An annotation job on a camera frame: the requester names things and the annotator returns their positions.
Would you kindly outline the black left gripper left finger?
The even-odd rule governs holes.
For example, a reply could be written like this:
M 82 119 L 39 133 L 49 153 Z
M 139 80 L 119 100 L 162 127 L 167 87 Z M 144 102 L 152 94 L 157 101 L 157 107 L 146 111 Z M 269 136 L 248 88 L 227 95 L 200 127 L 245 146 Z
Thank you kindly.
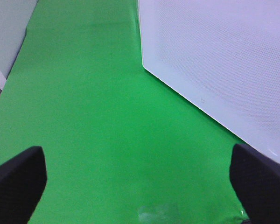
M 0 165 L 0 224 L 26 224 L 47 184 L 41 146 L 30 147 Z

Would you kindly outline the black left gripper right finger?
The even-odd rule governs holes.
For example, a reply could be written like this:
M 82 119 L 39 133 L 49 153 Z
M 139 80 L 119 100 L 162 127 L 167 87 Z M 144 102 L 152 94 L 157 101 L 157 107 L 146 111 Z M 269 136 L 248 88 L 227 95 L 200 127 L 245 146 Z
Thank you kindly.
M 280 164 L 247 144 L 235 144 L 229 179 L 252 224 L 280 224 Z

